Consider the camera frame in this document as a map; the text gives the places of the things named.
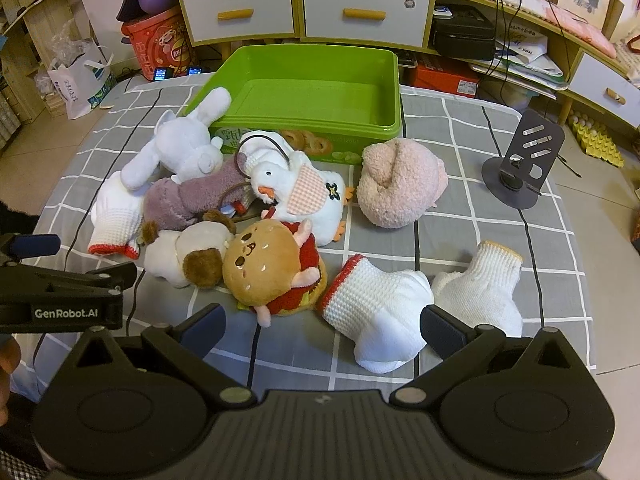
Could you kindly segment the person left hand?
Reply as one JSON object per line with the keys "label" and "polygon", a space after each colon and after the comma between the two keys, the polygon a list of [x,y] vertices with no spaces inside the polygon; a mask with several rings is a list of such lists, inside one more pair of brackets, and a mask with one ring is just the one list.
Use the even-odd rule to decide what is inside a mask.
{"label": "person left hand", "polygon": [[9,336],[0,347],[0,408],[1,423],[4,425],[8,419],[8,409],[6,404],[10,397],[10,376],[17,369],[21,361],[21,348],[17,341]]}

